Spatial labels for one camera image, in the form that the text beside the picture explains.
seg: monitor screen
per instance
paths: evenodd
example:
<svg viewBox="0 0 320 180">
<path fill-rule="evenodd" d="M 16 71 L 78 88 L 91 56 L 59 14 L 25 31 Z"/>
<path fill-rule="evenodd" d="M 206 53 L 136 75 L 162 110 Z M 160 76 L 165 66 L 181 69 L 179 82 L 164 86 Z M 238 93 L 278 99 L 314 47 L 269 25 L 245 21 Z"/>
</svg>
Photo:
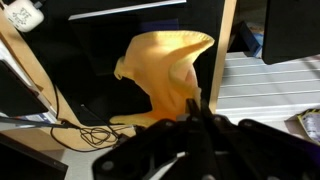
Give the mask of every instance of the monitor screen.
<svg viewBox="0 0 320 180">
<path fill-rule="evenodd" d="M 1 179 L 63 180 L 68 166 L 0 134 Z"/>
<path fill-rule="evenodd" d="M 320 54 L 319 9 L 319 0 L 268 0 L 264 62 L 274 64 Z"/>
</svg>

